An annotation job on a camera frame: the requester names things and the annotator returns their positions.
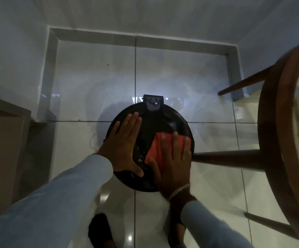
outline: person's left hand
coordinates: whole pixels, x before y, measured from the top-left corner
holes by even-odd
[[[143,170],[132,159],[133,148],[142,123],[142,118],[138,116],[138,112],[128,114],[119,131],[117,130],[120,122],[117,121],[97,155],[107,158],[113,166],[113,171],[128,170],[142,177]]]

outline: light blue sleeve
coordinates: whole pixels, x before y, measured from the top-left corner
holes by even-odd
[[[0,247],[66,248],[98,189],[113,175],[110,161],[90,155],[0,216]]]
[[[215,217],[197,200],[185,204],[181,221],[201,248],[253,248],[245,237]]]

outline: glossy floor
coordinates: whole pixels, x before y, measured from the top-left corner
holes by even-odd
[[[115,45],[59,42],[51,111],[56,114],[51,179],[96,152],[110,121],[144,94],[189,122],[195,151],[258,148],[258,98],[232,103],[225,56]],[[243,212],[286,222],[264,173],[192,163],[192,193],[255,247],[299,247],[299,241],[249,222]],[[93,199],[69,248],[92,247],[87,227],[105,212],[117,247],[169,247],[169,204],[134,191],[114,176]],[[187,247],[197,247],[187,231]]]

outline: folded red cloth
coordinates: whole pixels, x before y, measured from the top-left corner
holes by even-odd
[[[157,132],[154,136],[154,140],[152,141],[151,148],[147,152],[146,158],[145,158],[145,163],[149,165],[149,159],[153,158],[156,160],[157,164],[159,165],[159,168],[161,169],[163,167],[163,157],[162,157],[162,149],[161,149],[161,138],[162,135],[166,136],[167,142],[168,142],[168,147],[169,147],[169,152],[172,154],[172,134],[170,133],[164,133],[164,132]],[[184,146],[184,137],[178,135],[179,138],[179,147],[180,150],[183,150]]]

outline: silver chain bracelet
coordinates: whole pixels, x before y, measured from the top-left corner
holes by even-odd
[[[168,198],[168,201],[170,201],[174,196],[176,196],[176,195],[177,195],[178,193],[180,193],[182,190],[184,190],[185,188],[190,187],[190,186],[191,186],[191,184],[188,183],[188,184],[186,184],[186,185],[183,185],[183,186],[179,187],[177,190],[175,190],[175,191],[170,195],[170,197]]]

